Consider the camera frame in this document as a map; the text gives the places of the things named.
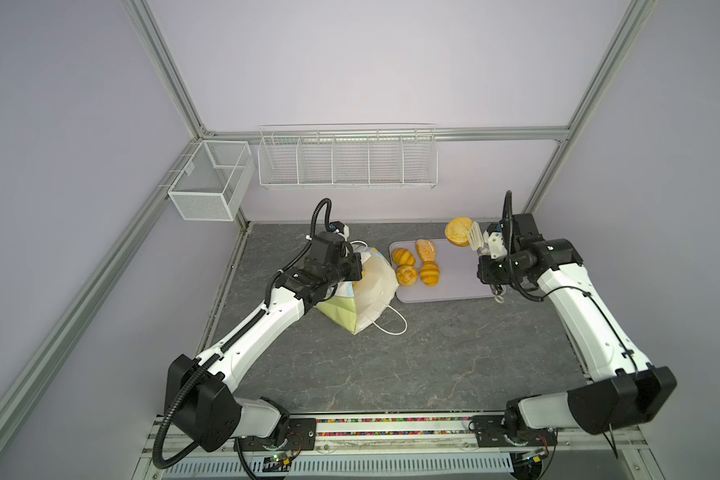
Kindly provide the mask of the floral paper gift bag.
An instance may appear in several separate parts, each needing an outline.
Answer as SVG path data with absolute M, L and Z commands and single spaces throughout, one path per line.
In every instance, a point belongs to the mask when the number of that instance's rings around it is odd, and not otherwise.
M 391 300 L 399 287 L 392 265 L 376 248 L 368 246 L 363 241 L 353 241 L 351 245 L 353 251 L 361 256 L 362 278 L 359 281 L 340 283 L 335 294 L 319 303 L 317 309 L 353 335 L 371 325 L 390 336 L 405 334 L 408 330 L 408 322 L 391 306 Z M 401 331 L 389 331 L 377 324 L 387 310 L 395 313 L 402 320 Z

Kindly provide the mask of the yellow fake bread roll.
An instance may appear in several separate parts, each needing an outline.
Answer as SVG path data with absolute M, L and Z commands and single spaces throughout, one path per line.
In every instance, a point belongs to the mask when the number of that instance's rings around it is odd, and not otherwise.
M 415 255 L 408 249 L 397 248 L 392 251 L 391 258 L 398 267 L 412 266 L 417 263 Z

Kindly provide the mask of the round orange fake bun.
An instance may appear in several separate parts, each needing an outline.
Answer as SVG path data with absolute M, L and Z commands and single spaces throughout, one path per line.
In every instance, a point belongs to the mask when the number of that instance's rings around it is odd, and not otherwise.
M 468 217 L 457 217 L 451 220 L 445 227 L 446 239 L 458 247 L 470 245 L 469 234 L 473 220 Z

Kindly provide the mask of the striped yellow fake bread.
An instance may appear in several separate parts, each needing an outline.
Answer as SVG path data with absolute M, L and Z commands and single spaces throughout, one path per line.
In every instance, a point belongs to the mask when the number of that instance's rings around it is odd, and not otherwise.
M 421 281 L 429 287 L 436 286 L 440 281 L 440 268 L 434 261 L 424 261 L 419 270 Z

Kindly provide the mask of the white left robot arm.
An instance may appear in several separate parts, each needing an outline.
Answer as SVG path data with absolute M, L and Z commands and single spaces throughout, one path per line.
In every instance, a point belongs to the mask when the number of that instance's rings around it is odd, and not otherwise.
M 327 300 L 342 282 L 362 277 L 348 226 L 334 222 L 311 232 L 294 260 L 269 280 L 263 301 L 220 341 L 190 358 L 178 356 L 166 381 L 163 419 L 152 463 L 168 469 L 195 449 L 213 452 L 230 438 L 253 437 L 279 447 L 287 441 L 289 412 L 277 402 L 238 398 L 255 361 L 291 325 Z

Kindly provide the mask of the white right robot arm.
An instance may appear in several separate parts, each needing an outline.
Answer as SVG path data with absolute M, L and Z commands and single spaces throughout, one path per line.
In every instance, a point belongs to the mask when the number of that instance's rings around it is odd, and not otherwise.
M 579 428 L 591 435 L 649 423 L 677 387 L 621 328 L 594 287 L 581 255 L 566 239 L 545 239 L 530 214 L 504 214 L 481 233 L 477 277 L 496 295 L 506 288 L 554 306 L 586 385 L 508 402 L 508 437 Z

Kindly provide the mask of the lavender plastic tray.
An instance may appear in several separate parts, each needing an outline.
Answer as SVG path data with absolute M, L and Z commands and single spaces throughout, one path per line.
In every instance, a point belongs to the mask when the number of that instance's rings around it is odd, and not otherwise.
M 440 302 L 492 298 L 490 287 L 477 278 L 478 255 L 469 247 L 458 247 L 447 239 L 432 239 L 436 250 L 435 263 L 440 279 L 435 286 L 418 280 L 412 286 L 400 286 L 396 297 L 403 303 Z

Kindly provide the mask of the white mesh wall box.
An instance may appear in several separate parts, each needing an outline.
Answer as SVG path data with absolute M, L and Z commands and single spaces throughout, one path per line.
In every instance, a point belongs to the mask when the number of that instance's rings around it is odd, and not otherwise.
M 248 142 L 201 140 L 168 194 L 187 221 L 235 221 L 255 166 Z

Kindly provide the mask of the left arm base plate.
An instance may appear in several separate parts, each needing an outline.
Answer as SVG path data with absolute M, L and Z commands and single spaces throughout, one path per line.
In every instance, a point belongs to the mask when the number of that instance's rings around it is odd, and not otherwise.
M 240 445 L 244 452 L 312 451 L 316 439 L 316 418 L 290 417 L 278 425 L 270 436 L 243 437 Z

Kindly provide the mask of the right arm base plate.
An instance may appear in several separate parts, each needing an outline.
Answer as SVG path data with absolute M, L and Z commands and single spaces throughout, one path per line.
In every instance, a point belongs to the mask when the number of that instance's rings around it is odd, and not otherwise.
M 507 420 L 504 414 L 498 413 L 473 416 L 468 423 L 468 430 L 481 448 L 551 448 L 558 444 L 554 430 L 528 429 L 521 421 Z

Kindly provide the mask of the aluminium mounting rail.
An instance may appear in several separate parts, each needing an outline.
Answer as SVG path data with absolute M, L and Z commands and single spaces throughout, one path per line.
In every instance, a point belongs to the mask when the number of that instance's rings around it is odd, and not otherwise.
M 661 479 L 643 433 L 548 429 L 510 442 L 498 412 L 294 414 L 281 444 L 253 437 L 190 453 L 168 469 L 152 462 L 150 431 L 134 479 Z

